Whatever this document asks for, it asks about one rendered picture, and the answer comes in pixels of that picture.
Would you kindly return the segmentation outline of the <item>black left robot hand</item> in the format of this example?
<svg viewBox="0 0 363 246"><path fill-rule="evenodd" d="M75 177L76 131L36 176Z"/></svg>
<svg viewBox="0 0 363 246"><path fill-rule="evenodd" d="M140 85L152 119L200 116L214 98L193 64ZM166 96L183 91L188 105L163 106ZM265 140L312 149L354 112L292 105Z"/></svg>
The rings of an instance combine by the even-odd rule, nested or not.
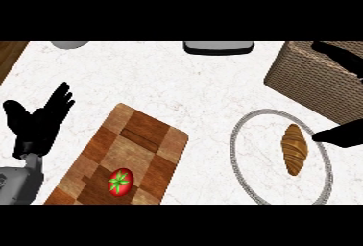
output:
<svg viewBox="0 0 363 246"><path fill-rule="evenodd" d="M29 113L16 100L3 103L7 126L16 134L13 157L25 159L28 154L42 157L48 154L59 126L75 101L70 99L69 84L62 83L42 108Z"/></svg>

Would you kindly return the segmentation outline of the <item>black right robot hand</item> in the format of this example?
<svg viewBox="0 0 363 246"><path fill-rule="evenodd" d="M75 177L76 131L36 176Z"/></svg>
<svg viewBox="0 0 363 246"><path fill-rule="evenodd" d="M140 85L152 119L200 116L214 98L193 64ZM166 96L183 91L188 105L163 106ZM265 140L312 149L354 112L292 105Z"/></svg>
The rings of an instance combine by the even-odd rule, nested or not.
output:
<svg viewBox="0 0 363 246"><path fill-rule="evenodd" d="M355 75L363 84L363 59L330 44L315 41L311 49L324 54L339 66ZM363 144L363 119L354 120L343 125L317 132L311 136L314 142L326 142L342 148L348 148Z"/></svg>

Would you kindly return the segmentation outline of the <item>brown croissant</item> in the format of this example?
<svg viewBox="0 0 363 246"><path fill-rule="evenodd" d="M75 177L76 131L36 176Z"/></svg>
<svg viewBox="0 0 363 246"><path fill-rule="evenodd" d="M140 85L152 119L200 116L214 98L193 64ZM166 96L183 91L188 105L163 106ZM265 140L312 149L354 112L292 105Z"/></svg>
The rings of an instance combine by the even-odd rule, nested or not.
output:
<svg viewBox="0 0 363 246"><path fill-rule="evenodd" d="M308 145L296 124L290 124L284 130L280 147L287 174L296 176L308 156Z"/></svg>

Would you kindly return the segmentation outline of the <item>brown wicker basket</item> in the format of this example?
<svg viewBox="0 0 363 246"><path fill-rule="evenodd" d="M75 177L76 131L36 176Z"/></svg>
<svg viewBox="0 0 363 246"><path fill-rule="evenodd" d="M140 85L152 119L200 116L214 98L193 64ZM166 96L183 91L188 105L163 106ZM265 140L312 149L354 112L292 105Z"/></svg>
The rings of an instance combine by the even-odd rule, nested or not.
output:
<svg viewBox="0 0 363 246"><path fill-rule="evenodd" d="M363 118L363 83L309 46L309 41L284 42L264 84L342 125Z"/></svg>

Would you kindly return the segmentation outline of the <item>round white grey-rimmed placemat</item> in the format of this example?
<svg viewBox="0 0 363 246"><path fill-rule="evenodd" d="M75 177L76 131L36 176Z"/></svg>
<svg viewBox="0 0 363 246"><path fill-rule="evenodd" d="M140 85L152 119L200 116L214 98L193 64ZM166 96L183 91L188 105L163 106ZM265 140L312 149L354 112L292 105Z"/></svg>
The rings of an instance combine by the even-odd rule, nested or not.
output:
<svg viewBox="0 0 363 246"><path fill-rule="evenodd" d="M295 124L308 146L308 157L296 176L287 173L281 137ZM240 187L259 205L323 205L327 203L333 172L312 130L289 113L271 109L249 112L237 121L230 137L230 160Z"/></svg>

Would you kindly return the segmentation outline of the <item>checkered wooden cutting board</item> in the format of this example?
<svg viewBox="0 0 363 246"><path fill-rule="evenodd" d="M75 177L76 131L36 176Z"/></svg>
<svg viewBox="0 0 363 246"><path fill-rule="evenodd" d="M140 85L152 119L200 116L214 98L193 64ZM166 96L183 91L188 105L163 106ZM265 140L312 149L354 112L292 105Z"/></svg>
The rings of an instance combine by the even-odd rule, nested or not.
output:
<svg viewBox="0 0 363 246"><path fill-rule="evenodd" d="M112 109L53 193L48 205L153 205L162 201L187 134L129 106ZM107 191L112 172L126 168L132 187L126 195Z"/></svg>

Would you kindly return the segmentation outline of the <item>red tomato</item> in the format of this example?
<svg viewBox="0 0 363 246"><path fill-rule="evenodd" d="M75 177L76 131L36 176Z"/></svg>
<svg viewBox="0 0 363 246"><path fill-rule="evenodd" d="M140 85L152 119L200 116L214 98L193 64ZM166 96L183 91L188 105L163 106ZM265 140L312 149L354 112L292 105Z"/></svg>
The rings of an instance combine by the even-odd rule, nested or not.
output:
<svg viewBox="0 0 363 246"><path fill-rule="evenodd" d="M128 194L132 187L132 173L126 168L116 169L107 180L107 191L116 197Z"/></svg>

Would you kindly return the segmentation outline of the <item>grey rounded object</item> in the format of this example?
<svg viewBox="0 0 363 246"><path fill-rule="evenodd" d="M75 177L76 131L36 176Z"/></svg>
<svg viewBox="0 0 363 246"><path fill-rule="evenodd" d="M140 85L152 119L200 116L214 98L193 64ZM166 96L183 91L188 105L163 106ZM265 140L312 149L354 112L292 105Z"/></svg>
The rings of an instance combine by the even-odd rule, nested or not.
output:
<svg viewBox="0 0 363 246"><path fill-rule="evenodd" d="M53 41L53 46L62 50L76 49L85 44L85 41Z"/></svg>

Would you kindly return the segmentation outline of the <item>black and grey appliance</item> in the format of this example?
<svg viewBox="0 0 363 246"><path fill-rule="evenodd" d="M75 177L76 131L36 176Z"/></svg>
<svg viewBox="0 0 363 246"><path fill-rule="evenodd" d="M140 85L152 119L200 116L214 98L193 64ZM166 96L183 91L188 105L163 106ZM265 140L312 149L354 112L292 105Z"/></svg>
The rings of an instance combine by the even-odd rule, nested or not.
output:
<svg viewBox="0 0 363 246"><path fill-rule="evenodd" d="M253 49L252 41L184 41L184 51L193 55L228 56L247 54Z"/></svg>

